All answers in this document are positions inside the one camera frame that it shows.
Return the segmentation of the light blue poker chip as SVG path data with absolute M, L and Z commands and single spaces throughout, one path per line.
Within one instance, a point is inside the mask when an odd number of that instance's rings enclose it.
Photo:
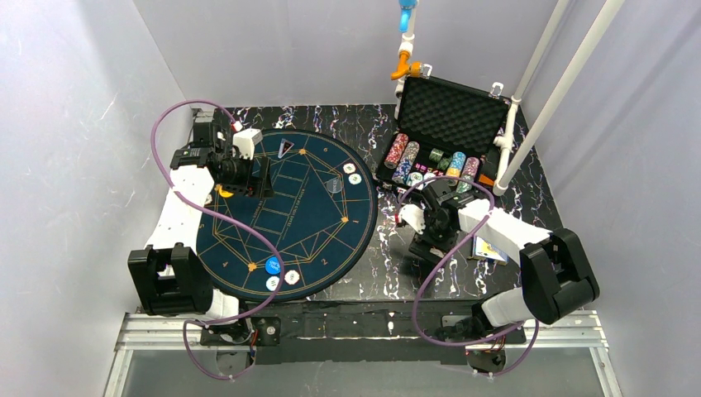
M 268 291 L 274 292 L 275 290 L 280 289 L 280 278 L 277 275 L 272 275 L 270 276 L 266 282 L 265 286 Z

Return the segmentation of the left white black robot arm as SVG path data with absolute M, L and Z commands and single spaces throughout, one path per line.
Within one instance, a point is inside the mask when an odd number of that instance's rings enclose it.
M 254 159 L 259 129 L 233 124 L 226 134 L 198 122 L 193 140 L 176 150 L 169 165 L 159 163 L 169 192 L 145 247 L 131 251 L 127 266 L 141 306 L 152 316 L 192 315 L 199 323 L 227 324 L 242 317 L 236 298 L 214 286 L 197 254 L 204 215 L 230 222 L 205 207 L 214 189 L 257 199 L 272 194 L 269 160 Z

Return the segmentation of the red white poker chip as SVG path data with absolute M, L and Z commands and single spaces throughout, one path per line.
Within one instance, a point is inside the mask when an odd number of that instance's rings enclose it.
M 284 281 L 288 285 L 295 285 L 301 280 L 301 275 L 298 271 L 296 270 L 289 270 L 288 272 L 285 273 L 284 275 Z

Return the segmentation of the clear dealer button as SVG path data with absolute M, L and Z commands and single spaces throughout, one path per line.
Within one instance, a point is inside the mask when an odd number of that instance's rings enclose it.
M 343 178 L 335 177 L 325 182 L 325 188 L 330 195 L 339 194 L 344 189 Z

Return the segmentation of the yellow big blind button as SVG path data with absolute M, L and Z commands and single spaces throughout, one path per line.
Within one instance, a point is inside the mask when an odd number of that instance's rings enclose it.
M 225 199 L 228 199 L 228 198 L 231 198 L 231 197 L 234 196 L 234 194 L 233 194 L 232 192 L 229 192 L 229 191 L 225 190 L 220 184 L 218 184 L 218 185 L 215 187 L 215 190 L 218 192 L 218 194 L 219 194 L 221 197 L 223 197 L 223 198 L 225 198 Z

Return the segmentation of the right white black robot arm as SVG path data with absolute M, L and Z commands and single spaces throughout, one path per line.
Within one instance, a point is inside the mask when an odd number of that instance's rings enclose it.
M 536 227 L 504 212 L 494 195 L 474 184 L 460 193 L 453 178 L 429 178 L 413 187 L 423 205 L 403 204 L 399 226 L 415 232 L 410 251 L 437 269 L 479 237 L 518 264 L 521 284 L 473 304 L 470 315 L 441 328 L 434 343 L 467 346 L 502 336 L 519 323 L 552 325 L 600 296 L 600 288 L 579 237 L 570 229 Z

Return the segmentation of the blue small blind button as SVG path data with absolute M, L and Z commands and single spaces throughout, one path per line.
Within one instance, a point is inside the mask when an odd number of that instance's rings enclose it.
M 265 262 L 265 271 L 269 275 L 279 275 L 281 272 L 280 263 L 277 257 L 271 256 Z

